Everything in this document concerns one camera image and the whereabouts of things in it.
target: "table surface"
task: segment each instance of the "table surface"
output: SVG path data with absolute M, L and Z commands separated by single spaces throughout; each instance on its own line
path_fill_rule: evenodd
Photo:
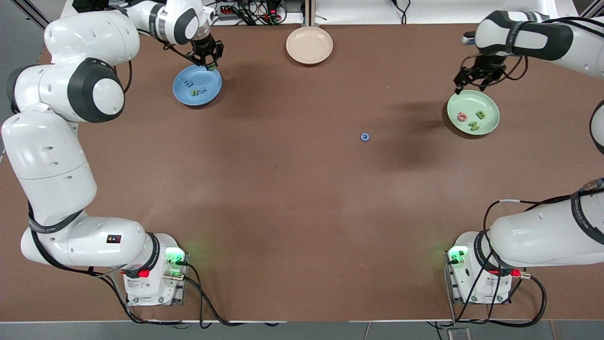
M 175 237 L 226 319 L 446 319 L 442 252 L 481 229 L 491 202 L 568 194 L 602 174 L 588 132 L 598 80 L 531 60 L 522 81 L 487 90 L 499 127 L 469 139 L 443 111 L 474 25 L 330 26 L 334 51 L 315 67 L 287 56 L 294 28 L 214 29 L 223 89 L 200 109 L 171 91 L 189 63 L 141 38 L 124 113 L 80 125 L 98 184 L 87 213 Z M 103 283 L 21 255 L 27 203 L 6 160 L 0 183 L 0 320 L 125 319 Z M 545 318 L 604 319 L 603 268 L 531 269 Z M 527 283 L 493 317 L 532 318 L 540 298 Z M 189 292 L 184 307 L 137 313 L 191 320 L 198 303 Z

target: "plate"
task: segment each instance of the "plate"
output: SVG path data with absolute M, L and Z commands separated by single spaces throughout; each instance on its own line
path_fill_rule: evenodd
M 324 30 L 306 26 L 293 31 L 289 35 L 285 47 L 295 61 L 312 65 L 329 57 L 333 50 L 333 40 Z
M 174 79 L 172 92 L 179 102 L 198 106 L 211 102 L 222 88 L 218 70 L 208 71 L 204 66 L 192 65 L 182 70 Z
M 447 115 L 457 129 L 475 136 L 493 131 L 500 118 L 495 102 L 474 90 L 453 94 L 447 103 Z

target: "green plate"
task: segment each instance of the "green plate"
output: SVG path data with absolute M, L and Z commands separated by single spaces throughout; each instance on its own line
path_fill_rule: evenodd
M 486 94 L 464 90 L 447 103 L 449 120 L 463 133 L 475 136 L 493 131 L 499 124 L 499 109 Z

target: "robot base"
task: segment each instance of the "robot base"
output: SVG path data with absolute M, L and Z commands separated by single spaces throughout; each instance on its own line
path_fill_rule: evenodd
M 446 264 L 448 266 L 448 274 L 450 276 L 448 289 L 451 291 L 451 298 L 454 303 L 465 303 L 467 296 L 476 280 L 476 276 L 480 272 L 482 265 L 476 259 L 474 251 L 474 239 L 478 232 L 463 233 L 453 246 L 447 252 L 447 261 L 453 259 L 462 259 L 458 264 Z M 493 294 L 497 290 L 495 304 L 501 304 L 507 300 L 512 285 L 512 277 L 510 275 L 502 276 L 499 279 L 499 287 L 497 288 L 497 275 L 491 274 L 484 270 L 480 275 L 472 296 L 469 302 L 472 304 L 491 304 L 493 302 Z
M 182 306 L 185 281 L 169 278 L 165 273 L 187 274 L 187 266 L 170 263 L 174 260 L 174 252 L 182 261 L 188 261 L 189 255 L 184 254 L 174 238 L 166 234 L 155 234 L 159 240 L 159 260 L 146 278 L 129 278 L 124 276 L 129 306 Z

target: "beige plate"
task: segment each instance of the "beige plate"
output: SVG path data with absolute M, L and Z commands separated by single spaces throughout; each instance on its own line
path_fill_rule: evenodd
M 331 54 L 333 40 L 318 27 L 300 27 L 289 35 L 285 43 L 289 55 L 302 64 L 318 64 Z

